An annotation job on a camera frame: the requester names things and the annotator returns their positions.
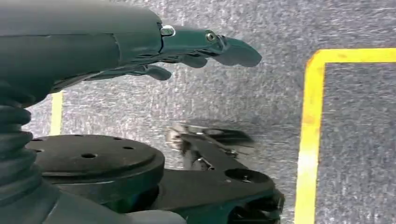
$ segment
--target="yellow floor tape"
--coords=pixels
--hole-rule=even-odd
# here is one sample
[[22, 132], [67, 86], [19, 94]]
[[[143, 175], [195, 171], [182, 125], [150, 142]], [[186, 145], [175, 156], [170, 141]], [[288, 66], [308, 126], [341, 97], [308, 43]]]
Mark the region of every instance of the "yellow floor tape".
[[396, 48], [323, 49], [317, 51], [307, 62], [298, 155], [295, 224], [315, 223], [320, 125], [327, 63], [396, 63]]
[[50, 135], [59, 135], [62, 127], [63, 92], [54, 93], [52, 97]]

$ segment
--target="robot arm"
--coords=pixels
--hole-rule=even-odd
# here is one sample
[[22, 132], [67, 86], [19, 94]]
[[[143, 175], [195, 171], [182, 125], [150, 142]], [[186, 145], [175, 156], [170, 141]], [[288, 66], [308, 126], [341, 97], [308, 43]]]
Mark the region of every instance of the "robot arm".
[[100, 0], [3, 0], [0, 3], [1, 76], [52, 80], [50, 93], [81, 81], [122, 75], [171, 74], [156, 62], [193, 68], [212, 57], [225, 65], [256, 66], [246, 43], [210, 30], [163, 25], [153, 12]]
[[21, 131], [22, 108], [82, 81], [126, 74], [166, 80], [156, 62], [253, 67], [246, 43], [210, 30], [165, 26], [156, 14], [102, 0], [0, 0], [0, 223], [179, 224], [170, 212], [120, 215], [44, 182]]

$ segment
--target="black circular plate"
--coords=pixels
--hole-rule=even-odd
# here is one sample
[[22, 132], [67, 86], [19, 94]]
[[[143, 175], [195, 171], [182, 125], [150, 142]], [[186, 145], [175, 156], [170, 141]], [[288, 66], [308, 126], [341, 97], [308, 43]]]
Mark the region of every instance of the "black circular plate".
[[155, 187], [163, 176], [161, 151], [141, 142], [104, 135], [33, 139], [44, 179], [70, 193], [107, 203]]

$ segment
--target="metal screw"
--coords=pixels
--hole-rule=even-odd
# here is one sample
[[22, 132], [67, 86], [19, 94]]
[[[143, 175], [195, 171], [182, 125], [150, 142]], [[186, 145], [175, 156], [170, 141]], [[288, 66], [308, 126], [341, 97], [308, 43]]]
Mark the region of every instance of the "metal screw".
[[216, 35], [215, 35], [214, 33], [207, 33], [207, 34], [206, 34], [206, 39], [207, 39], [209, 42], [213, 42], [213, 41], [216, 40]]
[[173, 36], [174, 34], [175, 29], [170, 25], [166, 25], [161, 28], [161, 35], [163, 36]]

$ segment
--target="gray carpet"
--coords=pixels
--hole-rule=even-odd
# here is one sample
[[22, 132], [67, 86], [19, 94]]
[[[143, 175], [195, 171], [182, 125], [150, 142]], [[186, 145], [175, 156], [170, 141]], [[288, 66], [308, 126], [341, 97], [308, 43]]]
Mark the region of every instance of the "gray carpet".
[[[241, 160], [273, 177], [293, 223], [304, 67], [318, 49], [396, 47], [394, 0], [132, 0], [165, 23], [210, 28], [245, 40], [256, 68], [165, 65], [159, 82], [120, 77], [65, 91], [62, 133], [108, 134], [149, 143], [180, 168], [163, 130], [173, 121], [215, 122], [260, 143]], [[396, 223], [396, 71], [392, 64], [329, 65], [317, 194], [317, 224]], [[49, 132], [50, 101], [30, 109], [27, 129]]]

